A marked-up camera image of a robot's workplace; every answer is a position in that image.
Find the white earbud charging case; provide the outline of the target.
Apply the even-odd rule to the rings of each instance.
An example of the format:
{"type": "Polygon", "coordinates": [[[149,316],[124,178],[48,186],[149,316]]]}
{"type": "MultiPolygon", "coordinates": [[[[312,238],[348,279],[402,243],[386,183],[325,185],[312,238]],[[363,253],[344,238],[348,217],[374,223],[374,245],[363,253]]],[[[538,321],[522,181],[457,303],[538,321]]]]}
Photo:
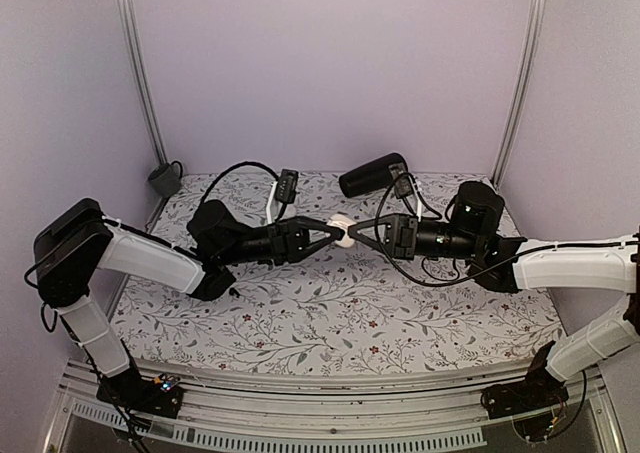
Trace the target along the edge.
{"type": "Polygon", "coordinates": [[[339,240],[335,240],[334,244],[340,248],[348,249],[355,246],[356,241],[349,235],[348,231],[351,226],[354,226],[356,222],[342,214],[334,214],[327,222],[328,226],[335,227],[341,230],[342,237],[339,240]]]}

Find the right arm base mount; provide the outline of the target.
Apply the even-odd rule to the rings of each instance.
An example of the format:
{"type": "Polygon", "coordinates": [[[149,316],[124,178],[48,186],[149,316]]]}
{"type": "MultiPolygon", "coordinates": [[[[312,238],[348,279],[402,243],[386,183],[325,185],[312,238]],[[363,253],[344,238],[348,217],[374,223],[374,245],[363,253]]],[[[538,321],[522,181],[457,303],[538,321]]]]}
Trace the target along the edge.
{"type": "Polygon", "coordinates": [[[511,383],[494,384],[482,390],[480,403],[490,419],[560,405],[569,399],[564,381],[547,370],[547,357],[555,341],[544,345],[533,357],[524,378],[511,383]]]}

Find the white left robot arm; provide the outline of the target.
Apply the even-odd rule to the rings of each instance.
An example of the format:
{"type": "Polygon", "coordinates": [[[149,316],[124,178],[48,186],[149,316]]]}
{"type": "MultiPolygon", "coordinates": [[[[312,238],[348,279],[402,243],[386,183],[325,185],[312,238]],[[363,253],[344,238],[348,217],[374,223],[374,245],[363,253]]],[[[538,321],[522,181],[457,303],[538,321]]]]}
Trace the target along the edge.
{"type": "Polygon", "coordinates": [[[199,301],[214,301],[234,283],[230,266],[298,263],[335,241],[342,228],[306,216],[261,227],[241,223],[219,200],[196,209],[187,224],[196,246],[187,251],[107,217],[97,201],[84,198],[34,241],[34,264],[25,281],[69,327],[111,392],[128,407],[148,399],[146,381],[132,372],[125,346],[90,296],[98,270],[150,280],[199,301]]]}

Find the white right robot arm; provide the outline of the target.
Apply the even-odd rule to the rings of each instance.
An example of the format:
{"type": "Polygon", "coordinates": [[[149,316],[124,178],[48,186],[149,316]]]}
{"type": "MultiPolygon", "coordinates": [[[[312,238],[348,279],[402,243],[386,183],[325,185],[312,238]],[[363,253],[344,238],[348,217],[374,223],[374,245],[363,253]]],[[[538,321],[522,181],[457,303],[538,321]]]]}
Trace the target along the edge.
{"type": "Polygon", "coordinates": [[[534,356],[517,400],[537,409],[576,373],[639,341],[639,236],[578,242],[503,237],[505,202],[478,181],[462,183],[446,221],[377,214],[349,226],[348,234],[382,253],[391,265],[415,257],[460,259],[467,280],[488,291],[585,288],[624,293],[624,299],[576,333],[534,356]]]}

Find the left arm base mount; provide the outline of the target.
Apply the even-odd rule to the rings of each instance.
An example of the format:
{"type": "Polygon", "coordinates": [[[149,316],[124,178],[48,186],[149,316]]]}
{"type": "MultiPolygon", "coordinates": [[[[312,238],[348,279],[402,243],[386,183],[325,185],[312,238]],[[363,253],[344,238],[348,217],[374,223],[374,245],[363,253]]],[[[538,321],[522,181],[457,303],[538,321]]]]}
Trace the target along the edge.
{"type": "Polygon", "coordinates": [[[176,419],[184,397],[180,381],[178,376],[167,373],[145,379],[131,360],[122,373],[100,376],[97,399],[125,410],[176,419]]]}

